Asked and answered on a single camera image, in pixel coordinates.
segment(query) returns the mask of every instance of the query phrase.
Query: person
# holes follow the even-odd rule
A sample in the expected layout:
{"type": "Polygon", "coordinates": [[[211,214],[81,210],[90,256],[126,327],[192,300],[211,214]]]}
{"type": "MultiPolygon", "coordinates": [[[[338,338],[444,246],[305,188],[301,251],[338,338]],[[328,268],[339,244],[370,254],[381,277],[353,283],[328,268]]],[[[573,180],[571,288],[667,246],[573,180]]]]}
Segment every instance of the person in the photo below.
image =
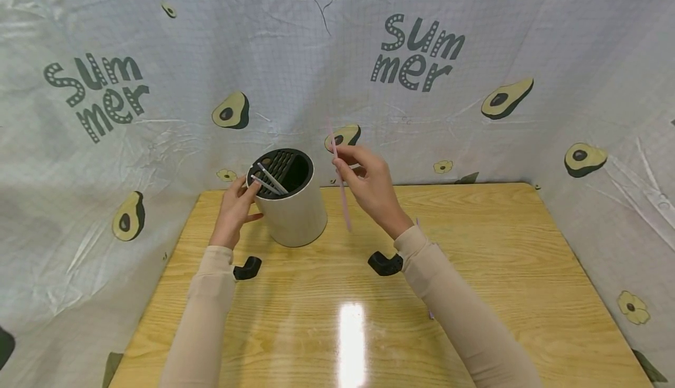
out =
{"type": "MultiPolygon", "coordinates": [[[[356,202],[394,240],[405,280],[426,303],[459,354],[476,388],[541,387],[537,369],[496,314],[455,271],[399,205],[387,163],[364,147],[337,147],[333,160],[356,202]]],[[[217,387],[227,312],[234,296],[232,249],[259,183],[244,178],[223,195],[209,247],[187,294],[187,305],[161,376],[161,388],[217,387]]]]}

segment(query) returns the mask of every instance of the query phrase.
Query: straw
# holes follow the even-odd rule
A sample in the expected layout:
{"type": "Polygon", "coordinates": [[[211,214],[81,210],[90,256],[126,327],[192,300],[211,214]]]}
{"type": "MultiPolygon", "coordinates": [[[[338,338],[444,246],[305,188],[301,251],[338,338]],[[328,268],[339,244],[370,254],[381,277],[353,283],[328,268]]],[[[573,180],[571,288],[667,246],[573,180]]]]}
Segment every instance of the straw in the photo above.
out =
{"type": "Polygon", "coordinates": [[[265,181],[262,181],[261,179],[259,179],[258,176],[254,175],[253,179],[255,181],[257,181],[258,183],[262,184],[263,187],[265,187],[266,189],[270,190],[270,192],[274,193],[277,196],[281,196],[281,193],[277,192],[277,190],[275,188],[273,188],[271,185],[265,183],[265,181]]]}
{"type": "MultiPolygon", "coordinates": [[[[333,126],[330,125],[330,117],[328,117],[328,131],[330,131],[330,138],[332,139],[330,143],[333,145],[333,157],[338,158],[338,147],[336,145],[336,137],[333,135],[333,126]]],[[[345,194],[345,182],[342,181],[342,175],[337,171],[337,180],[339,181],[339,191],[342,195],[342,215],[345,216],[345,223],[347,223],[347,231],[352,231],[352,221],[349,219],[349,210],[347,209],[347,195],[345,194]]]]}
{"type": "Polygon", "coordinates": [[[279,183],[279,181],[277,181],[277,180],[270,174],[270,172],[267,171],[267,169],[266,169],[260,162],[258,162],[258,167],[260,167],[260,169],[263,171],[263,173],[265,173],[265,175],[267,175],[267,178],[271,180],[272,184],[274,184],[274,187],[275,187],[279,192],[281,192],[282,194],[288,193],[288,190],[286,190],[286,188],[283,187],[283,186],[281,185],[281,183],[279,183]]]}

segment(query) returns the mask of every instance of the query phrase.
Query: left hand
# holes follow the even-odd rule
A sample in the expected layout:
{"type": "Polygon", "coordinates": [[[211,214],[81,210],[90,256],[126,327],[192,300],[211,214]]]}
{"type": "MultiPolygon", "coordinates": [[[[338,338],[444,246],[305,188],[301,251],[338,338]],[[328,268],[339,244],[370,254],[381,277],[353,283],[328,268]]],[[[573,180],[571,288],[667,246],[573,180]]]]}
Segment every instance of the left hand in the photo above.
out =
{"type": "Polygon", "coordinates": [[[234,250],[239,242],[241,227],[251,221],[263,218],[263,214],[249,215],[248,210],[260,190],[260,183],[254,181],[248,189],[244,186],[245,176],[236,179],[223,194],[218,219],[215,221],[210,246],[225,246],[234,250]]]}

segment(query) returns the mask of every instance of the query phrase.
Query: pen holder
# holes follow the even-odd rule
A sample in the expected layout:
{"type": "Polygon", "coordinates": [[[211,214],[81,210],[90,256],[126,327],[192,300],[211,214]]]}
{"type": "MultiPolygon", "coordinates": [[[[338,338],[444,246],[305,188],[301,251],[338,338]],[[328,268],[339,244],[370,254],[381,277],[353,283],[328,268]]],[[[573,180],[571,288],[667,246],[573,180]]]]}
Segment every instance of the pen holder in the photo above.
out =
{"type": "Polygon", "coordinates": [[[253,162],[246,185],[253,184],[253,176],[257,176],[274,187],[258,167],[259,162],[288,190],[277,195],[262,187],[255,198],[258,209],[265,215],[270,236],[286,247],[304,246],[316,240],[323,233],[328,216],[310,157],[289,148],[267,152],[253,162]]]}

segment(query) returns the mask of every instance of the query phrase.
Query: yellow flower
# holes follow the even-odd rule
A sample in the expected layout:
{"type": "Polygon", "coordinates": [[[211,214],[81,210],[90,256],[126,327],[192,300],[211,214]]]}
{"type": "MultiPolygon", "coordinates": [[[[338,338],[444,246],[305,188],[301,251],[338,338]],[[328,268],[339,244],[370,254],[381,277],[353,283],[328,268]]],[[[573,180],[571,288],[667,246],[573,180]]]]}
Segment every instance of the yellow flower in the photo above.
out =
{"type": "Polygon", "coordinates": [[[627,319],[635,325],[647,323],[649,320],[647,305],[630,291],[622,291],[616,302],[619,304],[621,313],[625,314],[627,319]]]}
{"type": "Polygon", "coordinates": [[[438,174],[448,173],[452,170],[452,161],[439,161],[434,164],[434,171],[438,174]]]}
{"type": "Polygon", "coordinates": [[[237,174],[232,170],[222,169],[215,175],[217,175],[222,181],[235,181],[237,179],[237,174]]]}

